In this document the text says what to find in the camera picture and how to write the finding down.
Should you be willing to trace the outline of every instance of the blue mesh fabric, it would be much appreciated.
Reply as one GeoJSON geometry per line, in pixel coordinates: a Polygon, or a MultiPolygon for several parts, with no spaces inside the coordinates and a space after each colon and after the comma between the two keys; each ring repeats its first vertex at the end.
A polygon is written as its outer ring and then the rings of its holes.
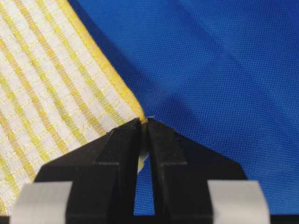
{"type": "MultiPolygon", "coordinates": [[[[70,3],[147,116],[238,161],[272,214],[299,213],[298,0],[70,3]]],[[[147,164],[136,214],[150,181],[147,164]]]]}

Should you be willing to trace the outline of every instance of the yellow and white striped fabric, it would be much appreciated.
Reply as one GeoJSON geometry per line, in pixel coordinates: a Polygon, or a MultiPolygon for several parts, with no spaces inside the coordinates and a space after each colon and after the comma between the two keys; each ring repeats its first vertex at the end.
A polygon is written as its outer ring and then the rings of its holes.
{"type": "Polygon", "coordinates": [[[136,117],[67,0],[0,0],[0,215],[44,163],[136,117]]]}

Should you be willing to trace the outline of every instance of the folded fabric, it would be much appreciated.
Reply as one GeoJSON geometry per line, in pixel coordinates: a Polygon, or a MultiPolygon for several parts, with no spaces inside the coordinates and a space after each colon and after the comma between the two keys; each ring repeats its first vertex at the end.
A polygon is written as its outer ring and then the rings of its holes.
{"type": "Polygon", "coordinates": [[[299,214],[298,0],[69,2],[147,116],[238,161],[271,214],[299,214]]]}
{"type": "Polygon", "coordinates": [[[0,2],[0,215],[39,168],[143,111],[66,0],[0,2]]]}

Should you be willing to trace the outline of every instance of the yellow stripe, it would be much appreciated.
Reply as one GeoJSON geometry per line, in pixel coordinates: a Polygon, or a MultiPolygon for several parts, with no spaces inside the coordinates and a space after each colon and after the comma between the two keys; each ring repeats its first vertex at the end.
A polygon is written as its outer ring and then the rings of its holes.
{"type": "Polygon", "coordinates": [[[9,143],[12,146],[12,148],[14,149],[14,152],[17,155],[17,157],[19,158],[29,179],[31,181],[33,181],[36,173],[35,173],[32,165],[30,164],[29,160],[27,159],[26,155],[24,154],[22,148],[20,147],[13,130],[11,129],[11,127],[9,125],[8,120],[4,117],[4,115],[1,111],[0,111],[0,125],[2,126],[2,129],[4,130],[5,135],[8,137],[9,143]]]}
{"type": "Polygon", "coordinates": [[[65,144],[65,142],[61,139],[57,131],[55,130],[54,126],[51,124],[48,115],[46,111],[43,109],[43,106],[33,91],[29,81],[26,79],[26,76],[22,72],[22,69],[20,68],[19,64],[16,62],[14,56],[9,51],[7,45],[4,43],[4,41],[0,38],[0,49],[2,50],[3,54],[5,55],[5,58],[10,63],[11,67],[14,69],[14,72],[17,74],[19,80],[21,81],[23,87],[26,89],[27,94],[29,95],[31,102],[33,103],[39,117],[41,118],[41,121],[43,122],[43,125],[47,129],[47,131],[50,133],[52,138],[54,139],[55,143],[57,144],[60,151],[65,154],[68,152],[68,148],[65,144]]]}
{"type": "Polygon", "coordinates": [[[6,216],[6,215],[7,215],[6,207],[2,198],[0,197],[0,216],[6,216]]]}
{"type": "Polygon", "coordinates": [[[47,154],[47,152],[43,148],[42,142],[37,137],[37,135],[35,134],[33,128],[31,127],[31,124],[30,124],[29,120],[27,119],[23,108],[21,107],[20,103],[18,102],[17,97],[15,96],[14,92],[9,87],[9,85],[7,83],[7,80],[5,79],[5,77],[1,73],[0,73],[0,85],[3,89],[3,91],[5,92],[6,97],[9,99],[11,104],[14,106],[15,113],[20,118],[20,120],[21,120],[28,136],[30,137],[31,142],[36,147],[40,157],[42,158],[42,160],[44,162],[48,162],[50,160],[49,155],[47,154]]]}
{"type": "Polygon", "coordinates": [[[81,41],[92,55],[98,66],[102,69],[105,76],[110,83],[114,86],[123,100],[130,106],[132,111],[140,118],[141,122],[145,121],[143,110],[135,98],[132,91],[126,86],[122,78],[117,74],[113,66],[107,60],[103,52],[99,49],[98,45],[94,42],[93,38],[89,35],[85,26],[78,18],[77,14],[73,11],[72,7],[66,0],[56,0],[69,22],[72,24],[77,34],[80,36],[81,41]]]}
{"type": "Polygon", "coordinates": [[[4,175],[4,180],[8,183],[15,197],[17,197],[20,192],[19,186],[15,182],[14,176],[11,174],[9,167],[6,164],[6,161],[1,154],[0,154],[0,169],[2,170],[2,173],[4,175]]]}
{"type": "Polygon", "coordinates": [[[43,15],[45,19],[49,22],[49,24],[52,26],[52,29],[54,30],[55,34],[59,37],[61,43],[65,47],[66,51],[68,52],[70,58],[75,63],[77,69],[81,73],[82,77],[84,78],[85,82],[88,84],[90,89],[93,91],[93,94],[95,95],[98,102],[103,106],[104,110],[113,118],[113,120],[118,124],[122,125],[125,123],[125,120],[119,115],[119,113],[112,107],[112,105],[109,103],[109,101],[106,99],[105,95],[102,93],[102,91],[98,88],[95,81],[92,79],[92,77],[89,75],[86,67],[82,64],[80,59],[78,58],[76,52],[71,47],[69,41],[66,39],[65,35],[63,34],[62,30],[58,26],[58,24],[55,22],[52,14],[48,11],[47,7],[45,6],[43,0],[36,0],[38,6],[40,7],[41,11],[43,12],[43,15]]]}
{"type": "Polygon", "coordinates": [[[46,38],[41,33],[40,29],[37,27],[35,22],[32,19],[32,16],[30,15],[29,11],[26,9],[24,4],[20,0],[14,0],[16,6],[19,8],[22,15],[25,17],[25,20],[29,24],[30,29],[33,31],[34,35],[38,39],[39,43],[43,47],[43,49],[47,52],[48,57],[51,59],[52,63],[54,64],[56,70],[58,71],[61,79],[69,89],[71,95],[75,99],[75,102],[77,103],[78,107],[80,108],[81,112],[84,114],[86,119],[88,120],[88,123],[96,130],[99,136],[102,136],[106,133],[105,129],[102,127],[102,125],[99,123],[97,118],[91,113],[88,106],[80,96],[79,91],[76,89],[75,85],[71,81],[71,79],[68,77],[63,65],[60,63],[58,57],[56,56],[55,51],[51,48],[51,46],[48,44],[46,38]]]}
{"type": "Polygon", "coordinates": [[[8,24],[9,28],[11,29],[12,33],[14,34],[17,42],[23,49],[23,51],[26,53],[28,59],[30,60],[31,64],[35,68],[37,74],[39,75],[41,81],[43,82],[44,86],[46,87],[48,93],[50,94],[62,120],[66,123],[72,134],[75,136],[77,141],[84,145],[87,143],[87,139],[83,136],[83,134],[80,132],[78,127],[75,125],[74,121],[72,120],[71,116],[66,111],[62,100],[59,98],[55,88],[52,86],[50,80],[48,79],[46,73],[43,71],[42,67],[40,66],[38,60],[35,58],[34,54],[30,50],[29,46],[26,44],[24,38],[20,34],[19,30],[17,29],[14,21],[11,19],[11,17],[8,15],[7,11],[3,7],[3,5],[0,3],[0,14],[3,17],[3,19],[8,24]]]}

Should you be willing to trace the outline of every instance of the white tape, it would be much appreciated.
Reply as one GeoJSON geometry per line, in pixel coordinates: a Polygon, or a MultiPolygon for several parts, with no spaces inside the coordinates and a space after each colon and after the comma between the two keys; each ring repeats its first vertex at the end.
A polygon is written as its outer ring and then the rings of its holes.
{"type": "Polygon", "coordinates": [[[25,184],[18,197],[10,224],[65,224],[72,182],[25,184]]]}
{"type": "Polygon", "coordinates": [[[214,224],[270,224],[267,202],[257,181],[208,181],[214,224]]]}

